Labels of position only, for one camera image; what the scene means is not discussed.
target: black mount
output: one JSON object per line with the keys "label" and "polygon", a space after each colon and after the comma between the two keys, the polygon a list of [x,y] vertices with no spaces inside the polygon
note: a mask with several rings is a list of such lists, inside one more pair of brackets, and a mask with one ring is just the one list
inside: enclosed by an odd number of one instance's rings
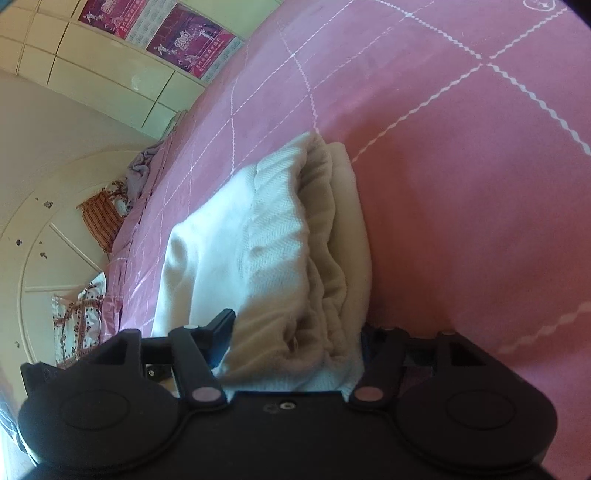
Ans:
{"label": "black mount", "polygon": [[[27,478],[551,479],[538,463],[553,406],[457,333],[366,327],[366,371],[348,402],[254,392],[228,402],[210,369],[233,321],[224,310],[167,338],[124,330],[65,371],[23,365],[19,428],[38,463]],[[163,365],[180,398],[150,380]]]}

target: pink bedsheet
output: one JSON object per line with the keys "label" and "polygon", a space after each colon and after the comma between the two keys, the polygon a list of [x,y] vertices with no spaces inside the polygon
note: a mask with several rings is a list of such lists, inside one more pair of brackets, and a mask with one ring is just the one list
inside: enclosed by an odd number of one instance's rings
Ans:
{"label": "pink bedsheet", "polygon": [[230,61],[117,239],[104,333],[150,335],[171,228],[318,129],[354,162],[369,321],[452,327],[496,355],[558,409],[545,466],[586,478],[591,31],[554,0],[392,1],[287,0]]}

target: patterned pillowcase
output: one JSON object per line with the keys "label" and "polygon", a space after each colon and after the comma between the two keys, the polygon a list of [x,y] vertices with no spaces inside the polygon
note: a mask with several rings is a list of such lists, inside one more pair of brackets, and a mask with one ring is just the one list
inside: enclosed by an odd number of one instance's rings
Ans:
{"label": "patterned pillowcase", "polygon": [[115,237],[127,217],[127,185],[114,180],[99,193],[78,205],[82,219],[103,252],[111,253]]}
{"label": "patterned pillowcase", "polygon": [[101,273],[78,294],[77,301],[53,297],[53,333],[59,368],[68,368],[98,346],[105,293],[106,278]]}

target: screw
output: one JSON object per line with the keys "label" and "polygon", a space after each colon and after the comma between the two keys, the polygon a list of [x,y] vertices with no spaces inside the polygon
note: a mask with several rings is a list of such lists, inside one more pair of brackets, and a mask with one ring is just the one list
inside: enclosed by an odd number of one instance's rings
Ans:
{"label": "screw", "polygon": [[292,401],[285,401],[279,405],[281,410],[293,410],[296,407],[296,404]]}

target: pink rivet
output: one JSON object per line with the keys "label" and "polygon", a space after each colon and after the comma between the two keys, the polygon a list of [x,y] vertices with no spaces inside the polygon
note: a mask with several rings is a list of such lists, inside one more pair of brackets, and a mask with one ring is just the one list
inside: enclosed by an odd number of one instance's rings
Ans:
{"label": "pink rivet", "polygon": [[384,392],[377,387],[361,387],[355,390],[355,398],[361,401],[378,401],[384,397]]}
{"label": "pink rivet", "polygon": [[222,396],[222,392],[220,392],[217,388],[213,387],[200,387],[193,390],[193,393],[191,395],[195,400],[205,403],[216,401],[218,398]]}

